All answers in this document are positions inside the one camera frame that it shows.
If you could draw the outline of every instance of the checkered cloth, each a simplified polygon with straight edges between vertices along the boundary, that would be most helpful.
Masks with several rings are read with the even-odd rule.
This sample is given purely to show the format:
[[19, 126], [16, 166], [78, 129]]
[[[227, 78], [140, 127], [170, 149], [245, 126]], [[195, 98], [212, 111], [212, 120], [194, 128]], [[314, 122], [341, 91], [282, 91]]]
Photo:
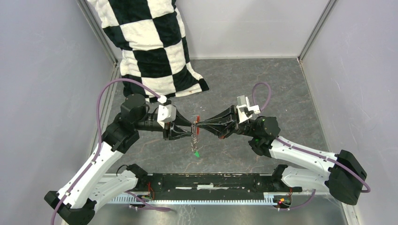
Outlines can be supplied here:
[[[120, 71], [124, 78], [168, 98], [209, 90], [203, 77], [192, 69], [176, 0], [88, 1], [98, 12], [106, 35], [122, 49]], [[132, 93], [156, 101], [143, 88], [124, 82], [124, 95]]]

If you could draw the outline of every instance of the metal corner frame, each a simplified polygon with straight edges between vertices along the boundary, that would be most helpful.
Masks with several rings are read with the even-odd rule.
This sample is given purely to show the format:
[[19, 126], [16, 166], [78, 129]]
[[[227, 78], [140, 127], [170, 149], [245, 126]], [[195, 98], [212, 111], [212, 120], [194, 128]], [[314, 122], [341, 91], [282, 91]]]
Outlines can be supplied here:
[[[119, 68], [119, 65], [116, 64], [112, 69], [112, 74], [109, 78], [109, 81], [117, 79], [119, 76], [120, 76], [120, 68]], [[117, 83], [114, 83], [113, 85], [109, 86], [102, 97], [103, 103], [100, 108], [100, 110], [101, 110], [101, 112], [100, 112], [101, 128], [106, 127], [108, 124], [113, 99], [114, 99], [115, 93], [116, 93], [116, 87], [117, 87]], [[97, 129], [97, 126], [95, 126], [92, 143], [87, 151], [87, 157], [89, 157], [91, 155], [91, 153], [94, 151], [94, 149], [97, 147], [97, 144], [98, 144], [97, 132], [98, 132], [98, 129]]]
[[93, 12], [90, 9], [90, 6], [87, 3], [87, 0], [76, 0], [80, 9], [82, 10], [84, 16], [86, 17], [92, 31], [94, 32], [95, 36], [97, 37], [99, 43], [101, 44], [102, 48], [104, 49], [105, 53], [109, 60], [116, 66], [118, 59], [115, 53], [112, 51], [111, 46], [109, 45], [105, 33], [102, 31], [102, 28], [97, 23]]
[[318, 36], [319, 31], [325, 24], [325, 21], [329, 17], [329, 14], [332, 11], [332, 9], [334, 8], [334, 6], [336, 5], [337, 1], [338, 0], [329, 0], [328, 3], [326, 4], [326, 7], [324, 8], [321, 16], [318, 19], [318, 22], [316, 22], [316, 25], [310, 34], [310, 37], [308, 38], [306, 44], [304, 45], [303, 50], [301, 50], [300, 55], [298, 55], [299, 61], [302, 61], [305, 58], [305, 56], [307, 55], [308, 50], [310, 49], [310, 47], [311, 47], [312, 43], [314, 42], [314, 40], [316, 39], [316, 37]]

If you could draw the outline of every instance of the red object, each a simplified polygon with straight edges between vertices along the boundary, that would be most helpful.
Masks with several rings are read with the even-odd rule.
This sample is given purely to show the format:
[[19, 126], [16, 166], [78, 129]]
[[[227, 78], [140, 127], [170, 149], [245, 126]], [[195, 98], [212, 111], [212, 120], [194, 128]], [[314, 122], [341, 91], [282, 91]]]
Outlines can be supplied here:
[[[196, 122], [200, 121], [200, 116], [196, 117]], [[196, 128], [196, 135], [199, 135], [199, 127]]]

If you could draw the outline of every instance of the white bracket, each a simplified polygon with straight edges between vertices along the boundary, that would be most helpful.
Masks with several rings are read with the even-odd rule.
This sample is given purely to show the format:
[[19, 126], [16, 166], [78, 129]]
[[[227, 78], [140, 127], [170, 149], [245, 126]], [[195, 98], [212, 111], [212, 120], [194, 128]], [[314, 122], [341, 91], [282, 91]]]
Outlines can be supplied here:
[[157, 122], [164, 128], [164, 124], [174, 121], [176, 115], [177, 108], [174, 105], [160, 105]]
[[325, 185], [329, 177], [312, 172], [308, 169], [297, 169], [288, 166], [282, 173], [282, 181], [288, 187], [302, 187], [303, 190], [316, 189], [320, 192], [329, 192], [329, 188]]
[[[87, 202], [87, 198], [94, 189], [95, 185], [101, 179], [101, 177], [106, 173], [106, 171], [113, 165], [123, 153], [119, 151], [112, 151], [112, 147], [107, 143], [102, 143], [102, 150], [99, 154], [97, 160], [89, 168], [89, 170], [84, 174], [76, 186], [72, 189], [70, 194], [65, 198], [64, 204], [70, 204], [71, 209], [79, 209], [84, 206]], [[78, 176], [83, 172], [87, 165], [91, 164], [95, 153], [98, 151], [98, 145], [95, 151], [90, 155], [88, 160], [80, 168], [80, 170], [75, 174], [75, 176], [64, 186], [58, 193], [58, 198], [62, 198], [70, 185], [78, 178]]]
[[261, 112], [258, 105], [250, 106], [249, 98], [241, 95], [237, 97], [237, 114], [239, 116], [239, 123], [243, 123], [253, 116], [253, 114], [247, 116], [245, 113], [245, 108], [248, 111], [253, 111], [254, 114], [260, 114]]
[[[337, 160], [335, 153], [333, 152], [326, 152], [326, 151], [319, 151], [316, 149], [312, 149], [306, 147], [304, 145], [300, 145], [294, 142], [291, 142], [282, 136], [279, 136], [278, 139], [281, 141], [288, 143], [289, 145], [294, 145], [295, 147], [311, 151], [317, 153], [319, 155], [329, 157], [331, 159]], [[323, 177], [329, 178], [330, 172], [328, 171], [329, 167], [333, 167], [335, 164], [329, 161], [325, 161], [322, 158], [309, 155], [307, 153], [301, 152], [299, 150], [290, 148], [286, 146], [282, 142], [278, 141], [277, 139], [273, 140], [271, 143], [271, 148], [269, 153], [271, 154], [272, 158], [282, 159], [296, 165], [302, 166], [311, 170], [312, 172], [316, 173], [317, 175], [320, 174]]]
[[96, 187], [90, 194], [90, 200], [96, 201], [94, 210], [97, 212], [106, 203], [124, 193], [135, 188], [138, 178], [131, 171], [125, 170], [117, 177], [111, 179], [105, 184]]

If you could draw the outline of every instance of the white connector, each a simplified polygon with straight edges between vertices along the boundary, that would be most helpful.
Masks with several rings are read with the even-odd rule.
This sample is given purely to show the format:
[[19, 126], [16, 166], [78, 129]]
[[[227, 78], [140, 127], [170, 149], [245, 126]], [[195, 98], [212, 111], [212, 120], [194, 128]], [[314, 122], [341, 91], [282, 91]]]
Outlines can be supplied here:
[[250, 106], [249, 98], [241, 95], [237, 98], [237, 113], [239, 116], [239, 123], [243, 123], [253, 116], [253, 114], [247, 116], [245, 113], [245, 108], [248, 112], [253, 111], [253, 114], [260, 114], [261, 112], [258, 105]]
[[164, 128], [164, 124], [174, 121], [176, 115], [177, 108], [174, 105], [160, 105], [157, 122]]
[[160, 103], [162, 103], [162, 104], [164, 104], [166, 101], [167, 101], [167, 98], [166, 98], [166, 96], [164, 96], [164, 95], [161, 95], [161, 97], [158, 98], [158, 102], [160, 102]]

